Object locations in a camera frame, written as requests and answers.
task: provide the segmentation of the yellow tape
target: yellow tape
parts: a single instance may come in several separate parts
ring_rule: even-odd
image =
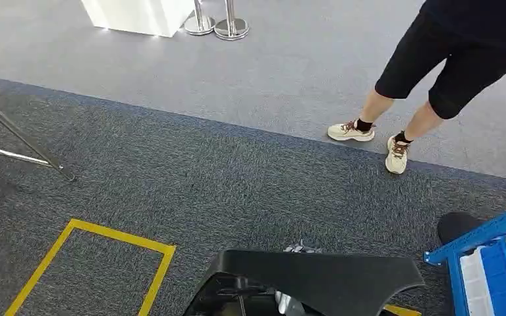
[[[67,224],[67,227],[65,227],[61,235],[59,235],[58,239],[55,241],[51,249],[47,252],[45,257],[43,257],[42,262],[40,263],[38,268],[36,268],[34,274],[32,274],[26,285],[24,285],[24,288],[22,288],[20,293],[18,293],[9,309],[7,309],[7,311],[5,312],[6,316],[14,315],[18,311],[22,303],[24,303],[26,297],[28,297],[30,291],[32,291],[36,283],[38,283],[38,280],[42,276],[43,272],[47,269],[47,266],[49,266],[49,264],[51,263],[51,260],[53,260],[53,257],[57,255],[59,248],[61,248],[65,240],[67,240],[67,237],[69,237],[70,232],[72,232],[73,228],[74,227],[72,226],[71,221]]]
[[[413,311],[410,309],[394,306],[394,305],[385,305],[386,310],[390,311],[391,313],[394,313],[398,316],[422,316],[420,312]]]
[[[126,232],[120,232],[118,230],[114,230],[104,226],[79,221],[78,219],[71,219],[69,221],[67,227],[65,227],[63,232],[59,235],[58,239],[55,241],[51,249],[47,252],[38,268],[36,268],[36,270],[34,271],[34,274],[32,274],[26,285],[24,285],[20,293],[18,293],[11,306],[5,312],[5,315],[13,316],[20,309],[22,303],[24,303],[25,299],[28,297],[28,295],[30,294],[36,283],[38,283],[38,280],[42,276],[43,272],[47,269],[47,267],[49,266],[51,260],[53,260],[55,255],[57,255],[59,248],[61,248],[61,246],[65,243],[65,240],[67,240],[67,238],[69,237],[70,233],[74,228],[86,230],[88,232],[93,232],[94,234],[99,234],[102,236],[110,237],[112,239],[120,240],[122,242],[127,242],[129,244],[148,248],[150,250],[158,251],[163,254],[160,266],[156,271],[154,279],[152,280],[150,288],[148,289],[148,293],[146,293],[144,301],[140,306],[140,311],[138,312],[139,316],[148,315],[148,312],[150,312],[152,304],[154,303],[154,299],[156,298],[156,294],[160,289],[162,280],[164,279],[164,276],[167,272],[167,268],[169,267],[171,258],[175,253],[175,246],[165,245],[150,239],[127,234]]]

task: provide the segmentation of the black sock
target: black sock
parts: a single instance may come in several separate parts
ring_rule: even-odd
[[[395,142],[403,142],[409,144],[412,142],[412,140],[407,140],[405,137],[405,131],[403,130],[395,136]]]
[[[367,123],[364,122],[361,118],[358,118],[356,120],[356,129],[361,132],[369,132],[372,129],[373,124],[373,122]]]

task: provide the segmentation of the dark gray carpet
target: dark gray carpet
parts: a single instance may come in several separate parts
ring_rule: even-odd
[[[78,175],[0,157],[0,314],[74,217],[177,245],[151,315],[181,314],[219,250],[299,238],[418,260],[427,288],[394,302],[449,315],[445,271],[420,260],[439,216],[506,210],[504,178],[413,162],[393,176],[377,153],[14,82],[0,106]],[[28,153],[2,128],[0,147]],[[73,232],[19,315],[134,315],[160,257]]]

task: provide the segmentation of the beige sneaker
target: beige sneaker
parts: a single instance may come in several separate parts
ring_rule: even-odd
[[[395,142],[395,136],[391,136],[387,142],[389,155],[385,159],[387,170],[392,173],[401,174],[407,168],[408,147],[410,144],[404,142]]]
[[[357,130],[356,121],[352,121],[329,126],[327,135],[334,140],[357,140],[358,142],[369,142],[374,139],[375,131],[373,128],[367,132]]]

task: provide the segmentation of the black shorts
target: black shorts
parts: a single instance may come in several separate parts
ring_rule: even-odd
[[[506,49],[464,39],[420,13],[387,63],[376,91],[391,99],[406,99],[444,59],[445,67],[429,96],[443,119],[457,116],[472,98],[506,74]]]

